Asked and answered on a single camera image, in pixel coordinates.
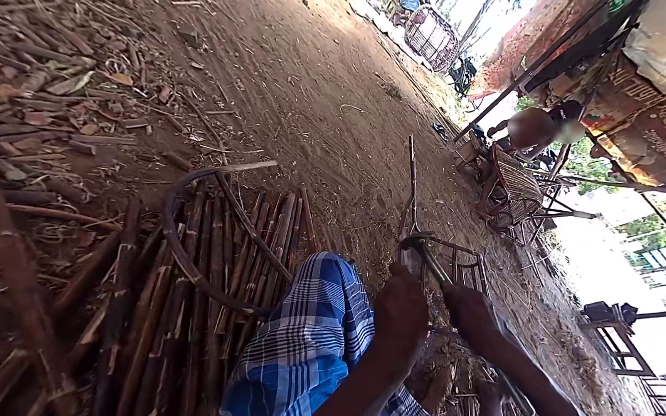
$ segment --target metal tool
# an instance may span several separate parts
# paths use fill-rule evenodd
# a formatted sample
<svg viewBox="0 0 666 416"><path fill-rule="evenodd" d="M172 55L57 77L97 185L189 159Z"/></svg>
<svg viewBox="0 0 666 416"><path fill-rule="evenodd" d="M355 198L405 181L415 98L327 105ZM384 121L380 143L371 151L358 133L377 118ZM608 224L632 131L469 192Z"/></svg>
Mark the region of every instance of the metal tool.
<svg viewBox="0 0 666 416"><path fill-rule="evenodd" d="M406 227L408 211L412 219L412 225ZM454 278L456 278L456 252L467 252L470 255L473 255L476 258L476 266L478 267L479 280L482 285L482 292L489 299L489 293L487 289L487 281L485 278L485 266L483 257L472 250L469 250L465 247L460 247L457 244L450 243L448 241L440 240L439 238L434 237L432 231L423 231L418 225L417 221L417 181L416 181L416 170L415 170L415 145L413 136L410 135L410 198L408 199L405 208L402 210L402 215L400 216L400 227L397 231L397 249L398 249L398 260L401 263L405 262L405 252L408 250L415 251L425 268L433 275L433 277L438 281L438 284L443 288L446 284L454 284L454 280L449 277L449 274L446 273L446 270L443 269L441 264L436 260L433 254L428 249L428 240L434 241L435 243L442 244L444 246L450 247L453 250L452 263L454 268ZM479 285L476 280L476 275L473 273L473 286L475 290L479 290ZM454 340L458 346L465 349L467 352L471 352L474 355L477 355L474 350L471 349L468 342L465 341L458 332L445 328L435 328L431 326L429 328L432 332L444 335L449 337L449 339ZM528 398L518 389L518 387L508 378L508 376L498 367L493 364L490 364L492 369L498 374L498 377L501 380L501 383L510 393L515 402L516 406L520 409L521 413L524 416L535 416L536 410L533 408Z"/></svg>

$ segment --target bamboo stick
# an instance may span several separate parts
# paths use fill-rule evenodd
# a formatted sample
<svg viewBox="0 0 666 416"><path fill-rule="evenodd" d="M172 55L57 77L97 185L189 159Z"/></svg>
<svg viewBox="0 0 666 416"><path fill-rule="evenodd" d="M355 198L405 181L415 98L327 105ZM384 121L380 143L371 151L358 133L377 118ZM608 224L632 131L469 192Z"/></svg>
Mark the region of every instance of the bamboo stick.
<svg viewBox="0 0 666 416"><path fill-rule="evenodd" d="M38 215L41 217L58 218L60 220L66 221L76 221L81 225L99 226L109 231L122 231L122 227L111 222L99 221L96 218L91 218L86 215L51 210L50 208L43 208L42 206L15 205L14 203L8 203L7 208L9 208L11 211L17 211L19 213Z"/></svg>
<svg viewBox="0 0 666 416"><path fill-rule="evenodd" d="M23 349L16 348L12 350L4 363L0 365L0 402L4 400L7 393L17 383L27 366L29 354Z"/></svg>
<svg viewBox="0 0 666 416"><path fill-rule="evenodd" d="M212 238L212 199L205 198L202 228L199 239L199 265L200 273L208 276L209 247ZM192 416L197 410L197 395L199 393L200 367L207 364L207 358L200 358L202 353L202 332L207 327L207 295L201 290L194 291L194 310L190 323L190 334L187 337L189 352L187 355L187 377L184 380L183 397L180 403L180 416Z"/></svg>
<svg viewBox="0 0 666 416"><path fill-rule="evenodd" d="M84 267L68 281L66 288L55 298L52 314L56 320L76 305L95 278L104 276L117 257L119 243L120 233L113 232L89 255Z"/></svg>
<svg viewBox="0 0 666 416"><path fill-rule="evenodd" d="M251 223L254 224L256 228L256 232L261 232L261 227L263 225L259 224L258 219L259 219L259 212L261 211L261 206L263 205L264 202L264 192L261 191L258 193L258 196L256 197L256 202L253 204L253 210L251 211ZM269 204L266 204L266 211L269 209ZM252 249L252 244L251 240L248 235L244 235L243 237L243 245L241 247L241 251L238 257L238 260L235 262L235 267L233 268L233 273L230 278L230 285L228 289L228 295L232 296L235 298L238 293L238 287L241 285L241 276L244 273L244 270L246 268L246 263L249 258L249 253L251 252ZM229 316L229 310L225 305L220 307L220 314L217 317L217 327L215 329L215 333L222 334L225 333L225 328L227 327L227 320Z"/></svg>
<svg viewBox="0 0 666 416"><path fill-rule="evenodd" d="M182 238L184 225L179 224L177 228L177 235L179 238ZM135 347L133 361L130 364L122 385L122 393L117 405L117 416L130 416L134 408L136 408L135 414L140 414L137 412L137 406L134 406L136 394L138 393L138 389L142 387L141 382L144 381L141 378L143 377L144 369L146 369L146 359L152 350L155 334L161 324L159 321L163 317L162 312L164 309L168 310L168 307L164 308L164 306L167 302L173 277L174 256L171 250L168 248L164 250L159 263L161 266L158 268L158 275L155 278L155 289L150 301L150 308L148 308L145 324L143 324L140 337L138 338L138 345Z"/></svg>
<svg viewBox="0 0 666 416"><path fill-rule="evenodd" d="M141 200L133 197L127 203L125 221L121 233L120 249L115 268L115 288L110 294L102 346L97 362L97 382L93 411L95 416L107 416L115 411L119 399L120 381L117 364L120 361L120 339L130 314L130 286L135 273L133 261L137 255L137 240L141 214Z"/></svg>
<svg viewBox="0 0 666 416"><path fill-rule="evenodd" d="M64 371L50 316L45 312L33 262L15 228L0 190L0 267L15 314L20 320L23 338L33 363L47 387L59 416L75 414L79 409L76 384Z"/></svg>
<svg viewBox="0 0 666 416"><path fill-rule="evenodd" d="M215 196L212 204L212 242L209 249L209 283L220 288L223 275L223 217L220 212L220 197ZM214 328L217 324L217 315L220 312L220 304L214 300L209 302L209 315L207 325ZM221 363L220 363L220 338L212 332L208 332L207 339L207 379L205 380L204 392L207 397L207 408L209 414L217 414L222 398L221 386Z"/></svg>
<svg viewBox="0 0 666 416"><path fill-rule="evenodd" d="M143 325L145 325L146 319L148 318L151 300L153 299L153 293L156 288L156 283L158 282L161 267L163 266L160 259L167 255L167 250L168 243L166 240L163 240L161 242L161 247L158 248L158 253L155 256L155 258L158 260L153 263L153 267L148 274L148 279L146 279L146 284L143 286L141 297L138 298L138 302L135 304L133 322L131 323L130 332L127 335L127 341L125 343L125 354L123 354L122 357L124 363L122 367L124 368L129 368L130 363L133 361L135 350L138 347L138 341L140 340L140 336L143 332Z"/></svg>
<svg viewBox="0 0 666 416"><path fill-rule="evenodd" d="M284 265L281 263L281 261L279 261L278 258L274 257L274 254L271 252L271 250L265 244L263 244L261 238L258 237L258 235L256 235L256 232L253 229L251 221L248 219L246 213L244 213L243 208L241 208L241 205L238 203L238 201L236 201L233 192L230 190L230 185L228 185L228 182L225 180L223 174L215 172L215 178L217 179L217 182L220 184L220 187L223 189L223 193L228 199L230 206L233 208L233 212L235 213L236 219L240 221L246 232L248 232L249 235L251 236L251 239L259 246L260 250L264 252L264 254L266 255L269 262L271 262L274 269L280 272L285 279L291 281L292 277L291 274L289 273L289 270L284 268Z"/></svg>
<svg viewBox="0 0 666 416"><path fill-rule="evenodd" d="M227 293L230 275L233 271L233 229L232 213L223 200L223 290Z"/></svg>
<svg viewBox="0 0 666 416"><path fill-rule="evenodd" d="M95 277L104 275L109 269L109 265L113 263L116 257L116 249L120 241L119 236L117 232L114 232L102 241L96 250L89 255L84 267L69 280L66 288L55 298L52 316L56 322L86 292L89 282L94 280ZM18 363L0 366L0 402L22 376L23 369L26 369L30 364L27 354L15 354L11 360L18 361Z"/></svg>
<svg viewBox="0 0 666 416"><path fill-rule="evenodd" d="M286 196L284 203L284 208L279 214L279 220L277 222L276 230L274 232L274 239L272 241L272 249L274 255L277 256L280 260L284 260L283 252L284 246L286 245L286 239L291 230L289 226L291 223L291 218L294 216L294 208L296 206L297 199L294 193L289 193ZM277 285L277 273L276 270L269 270L269 263L264 264L264 269L261 271L261 275L258 279L256 287L249 288L249 295L252 295L252 304L254 306L272 303L272 298L274 296L274 290ZM243 352L243 348L248 342L249 338L252 335L252 330L255 328L255 320L249 318L242 330L240 331L239 336L237 337L237 343L235 346L235 355L239 357Z"/></svg>
<svg viewBox="0 0 666 416"><path fill-rule="evenodd" d="M207 182L200 180L195 189L195 197L192 205L187 209L189 220L187 222L187 233L184 237L183 248L190 256L190 260L195 259L197 245L199 240L200 223L202 213L204 212L204 199L207 193ZM171 395L177 385L176 374L178 367L178 357L176 350L180 342L186 337L184 329L186 323L192 316L190 306L192 291L195 290L192 282L182 275L175 283L175 297L172 302L172 310L169 315L169 327L166 333L166 343L161 351L161 377L158 379L158 389L156 399L151 414L166 414L171 400Z"/></svg>
<svg viewBox="0 0 666 416"><path fill-rule="evenodd" d="M310 247L313 252L318 252L318 240L315 239L315 229L312 226L312 213L310 212L310 201L307 198L307 188L300 187L300 194L302 194L302 201L305 203L303 209L305 211L305 228L307 229L307 238L310 241Z"/></svg>
<svg viewBox="0 0 666 416"><path fill-rule="evenodd" d="M296 273L294 273L294 269L297 266L297 250L299 247L300 243L300 219L302 217L302 212L305 210L304 208L304 200L302 198L299 198L297 200L297 211L294 213L294 225L292 227L292 232L291 232L291 242L289 244L289 254L287 255L287 263L286 263L286 268L289 270L289 272L297 276Z"/></svg>
<svg viewBox="0 0 666 416"><path fill-rule="evenodd" d="M110 299L106 298L102 306L97 310L97 313L92 316L84 331L79 336L79 340L71 348L71 351L66 355L66 370L69 374L73 375L79 368L79 364L89 353L89 350L94 344L99 341L99 329L104 323L104 318L107 315L107 307L109 306ZM27 416L42 416L45 413L48 404L48 395L42 390L35 399L35 402L30 406L27 411Z"/></svg>

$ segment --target wooden pole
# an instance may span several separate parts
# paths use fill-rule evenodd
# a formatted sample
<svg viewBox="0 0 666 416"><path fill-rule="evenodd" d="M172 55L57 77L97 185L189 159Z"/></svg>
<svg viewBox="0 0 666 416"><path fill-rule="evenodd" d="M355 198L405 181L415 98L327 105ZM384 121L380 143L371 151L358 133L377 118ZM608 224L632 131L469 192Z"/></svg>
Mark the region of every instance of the wooden pole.
<svg viewBox="0 0 666 416"><path fill-rule="evenodd" d="M50 316L45 312L34 262L28 258L0 190L0 267L2 284L19 319L30 358L42 378L56 414L70 416L79 411L76 384L64 368Z"/></svg>

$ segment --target thin stick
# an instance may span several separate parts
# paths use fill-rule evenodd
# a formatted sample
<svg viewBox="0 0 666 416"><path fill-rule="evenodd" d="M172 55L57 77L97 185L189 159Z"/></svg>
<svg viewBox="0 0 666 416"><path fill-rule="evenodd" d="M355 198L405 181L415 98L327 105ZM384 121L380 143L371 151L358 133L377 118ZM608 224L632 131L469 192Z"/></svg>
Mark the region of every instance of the thin stick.
<svg viewBox="0 0 666 416"><path fill-rule="evenodd" d="M5 12L14 12L16 10L27 10L27 9L34 9L36 7L53 7L60 5L63 0L56 0L55 2L48 2L48 3L40 3L40 2L35 2L35 3L30 3L29 5L0 5L0 13L5 13Z"/></svg>
<svg viewBox="0 0 666 416"><path fill-rule="evenodd" d="M57 218L65 221L76 221L81 225L99 225L101 228L109 231L122 230L122 227L115 223L103 223L96 218L91 218L86 215L68 213L66 211L60 210L51 210L51 208L43 208L42 206L16 205L14 203L8 203L7 208L12 211L17 211L18 213L26 213L40 217Z"/></svg>
<svg viewBox="0 0 666 416"><path fill-rule="evenodd" d="M217 146L220 147L221 150L225 150L225 144L223 144L223 139L220 137L220 135L217 134L215 129L212 128L212 125L210 125L209 121L204 117L202 112L197 107L197 104L195 104L194 101L192 101L192 99L190 99L190 95L191 94L187 94L187 99L185 101L190 105L190 107L195 112L197 117L200 120L202 120L202 123L204 124L204 127L207 128L207 130L212 135L212 137L214 137L215 140L217 140ZM227 165L228 164L228 158L225 156L225 153L221 153L220 156L222 157L223 165Z"/></svg>
<svg viewBox="0 0 666 416"><path fill-rule="evenodd" d="M177 230L179 238L183 236L183 233L184 225L179 224ZM145 324L143 324L140 337L138 338L138 345L135 347L133 361L130 364L122 385L122 393L116 412L117 416L128 416L133 412L135 395L138 393L138 388L141 387L141 377L143 376L146 359L148 358L154 334L161 319L161 311L164 309L163 306L166 303L169 289L171 288L171 270L174 266L174 256L171 254L171 250L164 250L162 254L162 257L159 257L158 260L159 268L155 277L155 290L150 301L150 308L148 309Z"/></svg>
<svg viewBox="0 0 666 416"><path fill-rule="evenodd" d="M39 367L39 374L44 376L42 381L52 394L55 412L63 416L71 415L79 408L76 384L64 370L51 318L45 312L42 298L37 295L40 293L37 272L28 258L1 190L0 267L2 282L20 320L32 361Z"/></svg>
<svg viewBox="0 0 666 416"><path fill-rule="evenodd" d="M94 394L94 415L112 414L117 406L120 389L116 373L120 361L120 339L125 321L130 314L130 285L133 283L133 261L138 253L136 246L141 213L141 200L133 197L127 203L125 221L120 235L120 248L115 268L115 288L110 294L107 320L104 325L102 346L97 362L97 382Z"/></svg>
<svg viewBox="0 0 666 416"><path fill-rule="evenodd" d="M318 252L318 241L315 239L315 229L312 226L312 213L310 212L310 201L307 198L307 188L300 187L300 194L304 203L303 210L305 212L305 228L307 228L307 238L310 241L313 252Z"/></svg>

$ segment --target wicker chair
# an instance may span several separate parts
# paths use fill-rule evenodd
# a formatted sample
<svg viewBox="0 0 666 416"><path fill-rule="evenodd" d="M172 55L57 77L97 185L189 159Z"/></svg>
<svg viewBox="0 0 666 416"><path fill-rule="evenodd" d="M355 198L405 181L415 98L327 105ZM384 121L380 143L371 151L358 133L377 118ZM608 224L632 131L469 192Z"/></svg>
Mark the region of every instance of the wicker chair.
<svg viewBox="0 0 666 416"><path fill-rule="evenodd" d="M490 193L492 203L487 224L495 231L507 231L530 218L544 201L538 182L500 146L493 144L493 169L498 181Z"/></svg>

